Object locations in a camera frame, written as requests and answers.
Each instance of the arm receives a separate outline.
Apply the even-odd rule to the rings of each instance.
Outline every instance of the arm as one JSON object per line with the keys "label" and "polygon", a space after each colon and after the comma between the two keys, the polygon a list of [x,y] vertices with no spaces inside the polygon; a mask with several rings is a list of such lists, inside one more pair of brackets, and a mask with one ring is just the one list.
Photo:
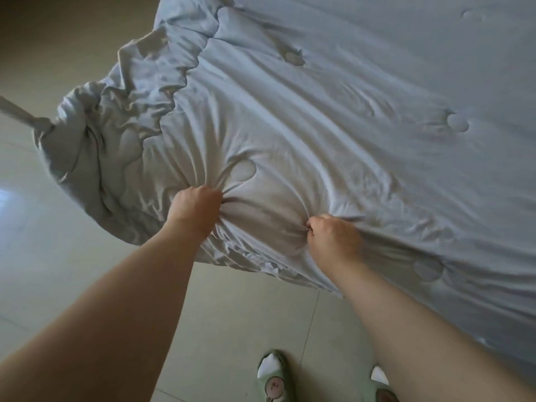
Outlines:
{"label": "arm", "polygon": [[308,225],[313,259],[352,304],[401,401],[536,400],[479,344],[370,270],[352,224],[322,215]]}
{"label": "arm", "polygon": [[0,400],[149,401],[221,197],[179,192],[157,235],[0,365]]}

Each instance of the tile floor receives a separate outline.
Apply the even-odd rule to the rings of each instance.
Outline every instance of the tile floor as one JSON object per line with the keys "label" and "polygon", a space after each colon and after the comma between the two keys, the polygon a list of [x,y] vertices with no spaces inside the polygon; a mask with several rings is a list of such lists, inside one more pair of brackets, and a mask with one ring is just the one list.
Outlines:
{"label": "tile floor", "polygon": [[[2,0],[0,94],[53,116],[73,86],[102,78],[148,32],[158,0]],[[0,358],[132,250],[48,179],[30,131],[0,117]],[[298,395],[359,400],[374,360],[344,301],[261,274],[197,264],[153,401],[258,401],[255,368],[287,351]]]}

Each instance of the person's left arm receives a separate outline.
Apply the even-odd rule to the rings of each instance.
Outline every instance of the person's left arm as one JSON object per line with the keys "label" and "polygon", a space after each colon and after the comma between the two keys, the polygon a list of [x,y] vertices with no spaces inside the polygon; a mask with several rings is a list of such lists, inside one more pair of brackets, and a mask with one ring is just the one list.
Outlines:
{"label": "person's left arm", "polygon": [[0,365],[0,401],[149,401],[221,198],[179,192],[157,235]]}

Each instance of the bedding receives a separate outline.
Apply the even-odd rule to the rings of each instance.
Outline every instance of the bedding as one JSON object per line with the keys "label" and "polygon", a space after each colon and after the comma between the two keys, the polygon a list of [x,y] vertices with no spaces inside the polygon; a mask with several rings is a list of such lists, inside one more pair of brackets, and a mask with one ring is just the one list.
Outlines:
{"label": "bedding", "polygon": [[140,245],[224,191],[197,261],[337,292],[305,222],[353,222],[389,281],[534,374],[536,0],[161,0],[54,121],[50,174]]}

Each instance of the person's right arm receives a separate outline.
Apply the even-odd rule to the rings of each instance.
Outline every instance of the person's right arm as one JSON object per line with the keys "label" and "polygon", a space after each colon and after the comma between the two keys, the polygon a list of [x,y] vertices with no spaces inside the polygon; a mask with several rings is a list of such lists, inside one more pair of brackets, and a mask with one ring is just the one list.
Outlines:
{"label": "person's right arm", "polygon": [[402,402],[536,401],[480,344],[369,269],[352,224],[322,215],[308,226],[313,259],[352,304]]}

